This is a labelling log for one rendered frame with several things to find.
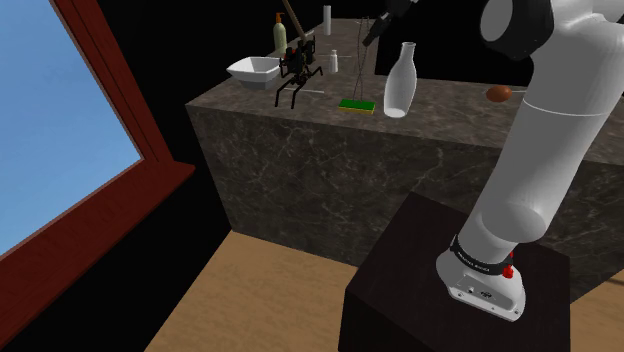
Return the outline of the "brown wooden stick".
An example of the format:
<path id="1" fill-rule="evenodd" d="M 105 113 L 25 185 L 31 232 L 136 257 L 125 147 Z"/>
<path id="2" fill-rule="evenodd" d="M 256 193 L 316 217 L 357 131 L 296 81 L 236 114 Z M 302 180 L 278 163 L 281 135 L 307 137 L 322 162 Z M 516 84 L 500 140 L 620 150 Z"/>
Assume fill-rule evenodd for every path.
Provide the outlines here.
<path id="1" fill-rule="evenodd" d="M 293 11 L 292 6 L 289 3 L 289 0 L 281 0 L 281 1 L 282 1 L 283 5 L 285 7 L 285 9 L 286 9 L 290 19 L 291 19 L 291 21 L 293 22 L 293 24 L 295 26 L 295 29 L 296 29 L 296 31 L 297 31 L 297 33 L 298 33 L 298 35 L 299 35 L 299 37 L 300 37 L 300 39 L 301 39 L 301 41 L 303 43 L 302 45 L 305 45 L 307 43 L 307 36 L 306 36 L 306 34 L 305 34 L 301 24 L 300 24 L 296 14 L 295 14 L 295 12 Z"/>

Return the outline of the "white vase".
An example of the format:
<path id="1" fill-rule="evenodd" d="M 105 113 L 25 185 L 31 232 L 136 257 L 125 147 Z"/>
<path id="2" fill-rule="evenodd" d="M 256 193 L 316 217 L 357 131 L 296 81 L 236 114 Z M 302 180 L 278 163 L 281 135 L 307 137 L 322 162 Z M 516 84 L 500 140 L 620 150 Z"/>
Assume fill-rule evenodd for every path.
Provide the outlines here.
<path id="1" fill-rule="evenodd" d="M 384 114 L 390 118 L 403 118 L 412 104 L 416 87 L 417 71 L 414 64 L 414 42 L 403 42 L 399 58 L 393 65 L 384 90 Z"/>

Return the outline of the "green soap dispenser bottle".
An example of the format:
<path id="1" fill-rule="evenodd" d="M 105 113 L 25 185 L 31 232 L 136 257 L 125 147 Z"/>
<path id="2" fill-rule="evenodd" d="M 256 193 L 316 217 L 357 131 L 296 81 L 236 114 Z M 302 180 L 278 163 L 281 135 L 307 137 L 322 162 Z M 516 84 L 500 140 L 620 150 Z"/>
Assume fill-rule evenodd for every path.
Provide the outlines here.
<path id="1" fill-rule="evenodd" d="M 275 15 L 275 25 L 273 26 L 273 40 L 275 52 L 281 57 L 284 56 L 287 49 L 287 32 L 282 23 L 284 12 L 277 12 Z"/>

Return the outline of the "black spider robot toy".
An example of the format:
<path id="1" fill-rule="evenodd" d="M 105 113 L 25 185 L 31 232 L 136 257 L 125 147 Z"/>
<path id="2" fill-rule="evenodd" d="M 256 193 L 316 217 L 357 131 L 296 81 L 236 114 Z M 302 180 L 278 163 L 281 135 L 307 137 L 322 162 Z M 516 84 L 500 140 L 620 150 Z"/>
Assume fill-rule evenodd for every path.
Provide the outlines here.
<path id="1" fill-rule="evenodd" d="M 305 86 L 307 81 L 317 73 L 323 75 L 321 67 L 316 68 L 314 71 L 309 69 L 309 65 L 315 61 L 315 52 L 315 35 L 312 36 L 311 40 L 307 40 L 306 42 L 299 40 L 296 48 L 286 48 L 284 56 L 279 59 L 280 76 L 286 78 L 289 74 L 292 74 L 292 77 L 278 88 L 275 97 L 275 106 L 279 105 L 281 91 L 287 85 L 296 85 L 297 88 L 293 91 L 291 100 L 291 108 L 294 108 L 296 95 Z"/>

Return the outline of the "red framed window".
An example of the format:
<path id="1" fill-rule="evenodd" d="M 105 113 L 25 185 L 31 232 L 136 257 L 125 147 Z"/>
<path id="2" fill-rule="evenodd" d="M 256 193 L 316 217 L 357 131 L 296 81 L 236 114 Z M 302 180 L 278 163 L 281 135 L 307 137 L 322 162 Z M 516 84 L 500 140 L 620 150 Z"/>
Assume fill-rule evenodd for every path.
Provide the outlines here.
<path id="1" fill-rule="evenodd" d="M 193 171 L 97 0 L 0 0 L 0 350 Z"/>

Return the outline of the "brown egg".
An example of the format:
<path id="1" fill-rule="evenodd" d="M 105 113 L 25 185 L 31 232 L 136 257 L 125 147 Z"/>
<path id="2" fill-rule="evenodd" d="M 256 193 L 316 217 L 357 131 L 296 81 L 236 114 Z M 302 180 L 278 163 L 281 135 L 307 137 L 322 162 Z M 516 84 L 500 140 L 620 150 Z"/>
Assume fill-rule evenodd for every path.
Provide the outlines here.
<path id="1" fill-rule="evenodd" d="M 495 85 L 489 88 L 485 96 L 491 102 L 505 102 L 513 95 L 513 91 L 505 85 Z"/>

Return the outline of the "white angular bowl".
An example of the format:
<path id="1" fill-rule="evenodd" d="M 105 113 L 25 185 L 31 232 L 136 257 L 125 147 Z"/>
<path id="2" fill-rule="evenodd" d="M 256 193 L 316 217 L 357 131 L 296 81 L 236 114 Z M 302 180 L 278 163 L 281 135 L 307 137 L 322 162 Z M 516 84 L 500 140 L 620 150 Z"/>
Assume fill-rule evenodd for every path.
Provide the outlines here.
<path id="1" fill-rule="evenodd" d="M 247 89 L 268 90 L 280 74 L 279 63 L 279 58 L 252 56 L 231 64 L 226 71 Z"/>

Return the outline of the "dark robot stand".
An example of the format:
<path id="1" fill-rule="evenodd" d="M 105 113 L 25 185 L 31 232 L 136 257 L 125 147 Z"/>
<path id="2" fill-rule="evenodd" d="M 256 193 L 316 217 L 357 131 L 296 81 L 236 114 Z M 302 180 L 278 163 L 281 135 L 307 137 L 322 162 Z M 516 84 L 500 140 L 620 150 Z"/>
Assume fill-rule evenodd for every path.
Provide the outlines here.
<path id="1" fill-rule="evenodd" d="M 465 214 L 409 194 L 345 290 L 339 352 L 571 352 L 569 259 L 514 251 L 526 307 L 515 322 L 450 297 L 435 261 Z"/>

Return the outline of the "green yellow sponge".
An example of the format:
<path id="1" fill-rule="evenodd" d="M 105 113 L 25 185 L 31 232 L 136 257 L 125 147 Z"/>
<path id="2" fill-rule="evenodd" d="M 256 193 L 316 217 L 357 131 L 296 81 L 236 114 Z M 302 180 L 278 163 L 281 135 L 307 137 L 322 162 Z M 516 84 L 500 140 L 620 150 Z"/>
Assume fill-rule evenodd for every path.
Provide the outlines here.
<path id="1" fill-rule="evenodd" d="M 342 99 L 338 105 L 341 110 L 363 114 L 373 114 L 375 107 L 375 102 L 352 99 Z"/>

